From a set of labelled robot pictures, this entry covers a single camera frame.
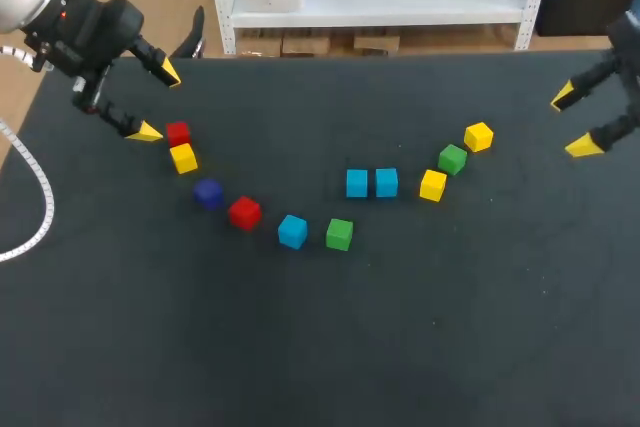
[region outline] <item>toy block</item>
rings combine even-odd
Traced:
[[[438,168],[449,175],[456,175],[464,168],[466,163],[467,151],[455,145],[448,145],[440,152]]]
[[[278,239],[282,245],[299,250],[307,240],[307,221],[287,215],[278,227]]]
[[[368,174],[366,170],[347,170],[347,197],[366,198]]]
[[[212,179],[198,182],[193,188],[193,196],[207,210],[216,210],[224,203],[222,186]]]
[[[182,144],[191,143],[191,133],[186,122],[174,122],[167,124],[167,138],[169,139],[169,147],[177,147]]]
[[[353,237],[353,222],[331,219],[327,229],[327,247],[336,250],[349,250]]]
[[[376,169],[376,197],[398,196],[398,171],[396,169]]]
[[[471,149],[471,152],[480,152],[491,147],[493,142],[493,131],[485,124],[470,125],[464,133],[464,143]]]
[[[444,187],[447,183],[447,175],[435,170],[427,170],[420,184],[420,197],[434,202],[440,202]]]
[[[189,144],[178,145],[169,149],[173,163],[176,164],[176,169],[179,174],[185,172],[191,172],[198,168],[198,162],[196,162],[196,156],[193,153],[193,149]]]
[[[240,197],[229,209],[229,220],[239,229],[250,232],[260,222],[260,204],[249,197]]]

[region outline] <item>dark blue cube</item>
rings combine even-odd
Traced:
[[[278,227],[278,239],[282,245],[299,250],[307,240],[307,221],[287,215]]]
[[[222,186],[212,179],[204,179],[193,188],[196,201],[207,210],[216,210],[223,206]]]

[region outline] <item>wooden floor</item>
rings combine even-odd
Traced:
[[[203,5],[206,10],[207,23],[205,36],[208,41],[207,56],[220,57],[220,33],[216,19],[213,0],[131,0],[145,14],[143,34],[153,44],[166,51],[172,50],[191,26],[191,17],[197,6]],[[428,29],[410,29],[403,33],[400,48],[401,54],[424,55],[430,53],[450,52],[504,52],[512,49],[514,31],[509,26],[474,26],[474,27],[437,27]],[[0,35],[0,44],[22,45],[23,35],[14,33]],[[534,50],[574,50],[602,49],[607,46],[606,39],[598,37],[580,38],[535,38],[532,42]],[[348,55],[344,42],[336,42],[335,52]],[[18,129],[28,111],[41,75],[30,72],[27,68],[10,58],[0,58],[0,117],[14,129]],[[4,159],[8,150],[4,138],[0,140],[0,160]]]

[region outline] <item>blue cube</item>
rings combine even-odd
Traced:
[[[282,245],[298,250],[307,240],[307,221],[287,215],[278,227],[278,239]]]
[[[376,197],[398,196],[398,171],[396,169],[376,170]]]
[[[212,179],[198,182],[193,188],[193,196],[207,210],[216,210],[224,204],[222,186]]]
[[[366,198],[368,174],[366,170],[347,170],[347,197]]]

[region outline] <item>light blue cube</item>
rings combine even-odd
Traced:
[[[366,198],[368,173],[366,170],[347,170],[347,197]]]
[[[278,239],[282,245],[299,250],[307,240],[307,221],[287,215],[278,227]]]
[[[376,170],[376,197],[398,196],[398,171],[396,169]]]

